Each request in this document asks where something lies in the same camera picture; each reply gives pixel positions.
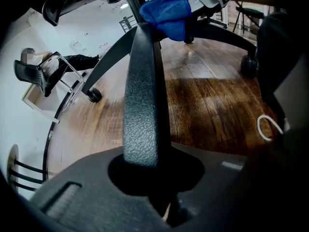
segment person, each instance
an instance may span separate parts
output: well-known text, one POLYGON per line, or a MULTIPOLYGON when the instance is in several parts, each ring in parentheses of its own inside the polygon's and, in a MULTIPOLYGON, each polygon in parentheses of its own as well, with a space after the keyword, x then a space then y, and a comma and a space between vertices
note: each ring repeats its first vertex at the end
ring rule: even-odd
POLYGON ((283 128, 286 114, 274 92, 282 84, 307 48, 301 39, 304 30, 295 27, 295 19, 303 17, 306 0, 237 0, 275 6, 277 11, 266 16, 257 34, 256 58, 259 62, 258 82, 262 99, 276 113, 283 128))
MULTIPOLYGON (((26 64, 39 65, 52 55, 52 52, 39 52, 36 53, 32 48, 25 48, 21 52, 20 61, 26 64)), ((99 62, 99 55, 95 57, 87 57, 81 54, 64 56, 64 58, 73 66, 77 71, 85 71, 92 69, 99 62)), ((73 70, 68 67, 65 61, 58 58, 58 56, 52 56, 47 62, 41 65, 44 74, 47 77, 47 81, 51 86, 54 86, 66 72, 72 72, 73 70)))

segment chair seat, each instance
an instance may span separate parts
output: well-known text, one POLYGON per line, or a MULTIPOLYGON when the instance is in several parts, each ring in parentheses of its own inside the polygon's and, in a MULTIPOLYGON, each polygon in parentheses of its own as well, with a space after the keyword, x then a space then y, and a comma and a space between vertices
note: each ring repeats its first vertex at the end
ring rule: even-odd
POLYGON ((254 17, 254 18, 257 18, 257 19, 264 19, 264 14, 262 12, 258 11, 258 10, 255 10, 255 9, 236 7, 236 10, 245 14, 245 15, 248 15, 248 16, 251 16, 251 17, 254 17))

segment blue towel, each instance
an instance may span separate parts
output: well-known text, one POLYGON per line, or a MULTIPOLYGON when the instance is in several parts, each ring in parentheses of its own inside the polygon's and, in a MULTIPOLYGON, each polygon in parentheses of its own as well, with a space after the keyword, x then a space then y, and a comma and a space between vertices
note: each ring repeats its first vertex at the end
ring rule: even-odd
POLYGON ((141 6, 140 15, 170 39, 183 41, 185 20, 192 12, 188 0, 152 0, 141 6))

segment black caster wheel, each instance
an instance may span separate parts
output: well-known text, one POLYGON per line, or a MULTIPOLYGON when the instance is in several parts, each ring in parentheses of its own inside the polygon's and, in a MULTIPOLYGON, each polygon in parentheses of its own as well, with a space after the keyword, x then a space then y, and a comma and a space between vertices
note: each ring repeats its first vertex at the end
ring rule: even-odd
POLYGON ((255 78, 259 71, 259 63, 256 59, 243 56, 240 66, 241 74, 247 78, 255 78))
POLYGON ((102 99, 100 91, 98 91, 95 87, 87 92, 87 96, 93 103, 98 103, 102 99))
POLYGON ((191 44, 194 40, 194 37, 187 37, 183 42, 185 42, 186 44, 191 44))

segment wooden floor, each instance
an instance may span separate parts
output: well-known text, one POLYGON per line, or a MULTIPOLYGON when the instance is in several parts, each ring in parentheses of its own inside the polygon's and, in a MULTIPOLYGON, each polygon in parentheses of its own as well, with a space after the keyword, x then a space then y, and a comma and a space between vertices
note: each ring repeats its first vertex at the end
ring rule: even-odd
MULTIPOLYGON (((172 141, 200 149, 247 155, 266 142, 257 132, 262 114, 275 118, 261 100, 257 80, 240 76, 245 51, 210 40, 193 44, 161 42, 172 141)), ((90 103, 80 94, 55 126, 47 159, 58 173, 78 159, 122 145, 128 57, 97 83, 103 99, 90 103)), ((276 131, 262 122, 262 131, 276 131)))

